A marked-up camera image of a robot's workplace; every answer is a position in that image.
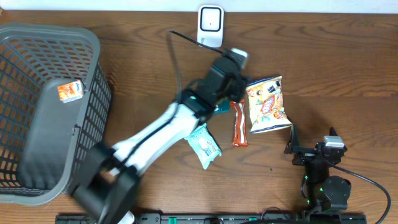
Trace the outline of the teal mouthwash bottle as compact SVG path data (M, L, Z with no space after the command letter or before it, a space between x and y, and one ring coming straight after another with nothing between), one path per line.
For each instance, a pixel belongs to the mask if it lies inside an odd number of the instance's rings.
M229 101L223 100L221 103L216 105L214 114L227 113L229 111L229 107Z

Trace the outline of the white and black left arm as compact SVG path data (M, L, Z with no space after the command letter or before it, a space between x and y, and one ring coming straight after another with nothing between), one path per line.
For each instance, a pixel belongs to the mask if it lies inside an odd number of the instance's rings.
M167 111L133 137L107 147L95 144L72 183L72 197L96 223L119 223L134 205L141 176L168 148L189 136L223 101L239 102L248 82L247 57L223 55L198 86L180 92Z

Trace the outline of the red snack bar wrapper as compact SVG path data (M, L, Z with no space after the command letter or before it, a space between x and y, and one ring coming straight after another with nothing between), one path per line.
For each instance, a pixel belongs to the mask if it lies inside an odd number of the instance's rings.
M247 147L248 142L246 137L246 118L245 118L244 100L241 100L239 103L231 101L230 106L234 109L234 112L236 114L232 145L233 147Z

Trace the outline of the yellow snack chips bag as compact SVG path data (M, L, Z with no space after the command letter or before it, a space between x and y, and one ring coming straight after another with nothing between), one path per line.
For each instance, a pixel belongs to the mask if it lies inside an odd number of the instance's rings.
M292 125L285 113L281 75L253 81L246 87L246 92L252 123L250 133L264 133Z

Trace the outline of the light blue candy packet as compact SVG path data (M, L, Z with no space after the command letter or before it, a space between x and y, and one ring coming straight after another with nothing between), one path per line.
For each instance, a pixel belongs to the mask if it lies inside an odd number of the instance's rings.
M189 136L185 137L191 148L198 156L204 170L218 157L222 150L209 132L206 123L197 127Z

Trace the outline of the orange small box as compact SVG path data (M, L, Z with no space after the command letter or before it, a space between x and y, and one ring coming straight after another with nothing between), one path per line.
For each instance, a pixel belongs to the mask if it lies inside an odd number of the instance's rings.
M81 80L63 84L57 87L60 101L69 103L83 98L84 86Z

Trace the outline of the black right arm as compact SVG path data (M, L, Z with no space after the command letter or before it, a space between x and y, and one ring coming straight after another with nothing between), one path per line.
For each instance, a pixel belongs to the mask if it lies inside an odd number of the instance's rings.
M308 201L309 214L340 212L348 208L351 182L330 175L330 167L341 162L347 148L334 128L314 147L300 145L296 125L292 125L284 153L293 155L292 164L303 166L302 195Z

